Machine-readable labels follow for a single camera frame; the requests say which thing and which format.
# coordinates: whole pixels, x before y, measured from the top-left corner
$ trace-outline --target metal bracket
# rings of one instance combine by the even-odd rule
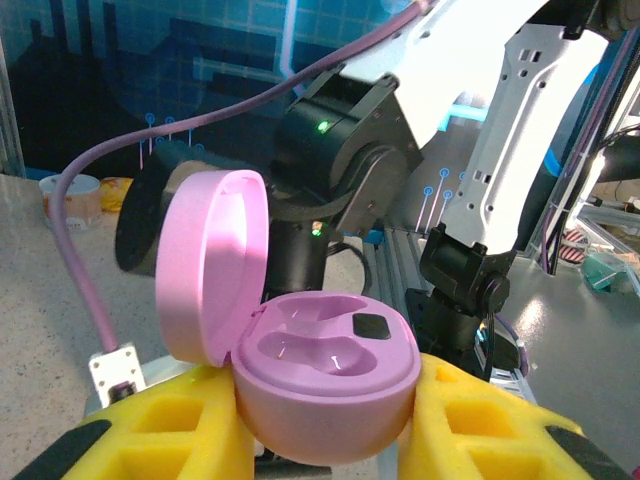
[[[147,388],[133,343],[114,352],[92,355],[89,371],[102,408]]]

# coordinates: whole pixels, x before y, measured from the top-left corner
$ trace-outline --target earbud case lid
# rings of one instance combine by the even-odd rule
[[[169,352],[221,367],[264,289],[269,243],[264,181],[250,170],[200,172],[171,201],[156,264],[156,307]]]

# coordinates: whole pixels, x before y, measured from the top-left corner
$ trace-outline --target green led light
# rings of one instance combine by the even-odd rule
[[[330,126],[331,125],[329,124],[329,121],[328,120],[324,120],[323,122],[320,122],[318,124],[318,131],[320,133],[327,133],[327,130],[329,130]]]
[[[314,237],[319,237],[320,235],[322,235],[323,227],[324,225],[322,224],[322,222],[313,222],[311,224],[311,235],[313,235]]]

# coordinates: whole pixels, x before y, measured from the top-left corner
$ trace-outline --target white panel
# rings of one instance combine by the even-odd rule
[[[511,250],[524,202],[545,152],[578,88],[607,41],[585,32],[562,39],[562,27],[525,25],[506,46],[503,79],[460,190],[442,221],[447,234],[488,254]]]

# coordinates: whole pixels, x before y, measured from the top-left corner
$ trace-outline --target black cable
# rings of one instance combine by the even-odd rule
[[[618,182],[618,185],[616,185],[616,189],[613,191],[613,198],[616,199],[616,202],[620,201],[618,200],[618,189],[620,188],[620,185],[622,185],[622,180]]]
[[[516,342],[516,345],[518,346],[518,353],[520,354],[520,372],[523,377],[526,377],[529,375],[529,356],[527,355],[527,349],[524,346],[524,342],[520,341],[520,335],[518,335],[518,332],[515,331],[511,324],[506,321],[500,313],[496,313],[496,322],[499,322]]]
[[[362,264],[362,270],[364,271],[364,286],[362,287],[362,295],[368,295],[369,290],[371,290],[371,287],[373,286],[373,280],[371,277],[371,266],[367,261],[367,257],[364,256],[364,253],[362,253],[353,245],[345,242],[338,242],[334,243],[327,249],[327,257],[336,255],[340,252],[344,252],[345,250],[350,250],[356,257],[358,257],[358,260],[360,260],[360,263]]]
[[[635,132],[638,130],[640,130],[640,123],[636,123],[635,125],[629,125],[628,127],[621,128],[620,130],[612,133],[611,135],[606,137],[604,140],[602,140],[602,142],[600,142],[600,145],[598,145],[598,152],[603,148],[610,147],[611,145],[613,145],[615,142],[620,140],[622,137],[624,137],[628,133]]]
[[[491,371],[493,370],[493,352],[496,344],[496,327],[495,314],[490,313],[487,316],[487,356],[484,364],[483,379],[487,382],[491,380]]]
[[[560,221],[564,221],[563,215],[566,215],[566,212],[562,212],[560,214]],[[549,275],[555,275],[556,270],[558,269],[558,261],[560,259],[560,247],[562,246],[562,236],[563,236],[563,233],[559,232],[556,235],[555,241],[553,243],[553,258],[551,259],[551,263],[549,265]]]

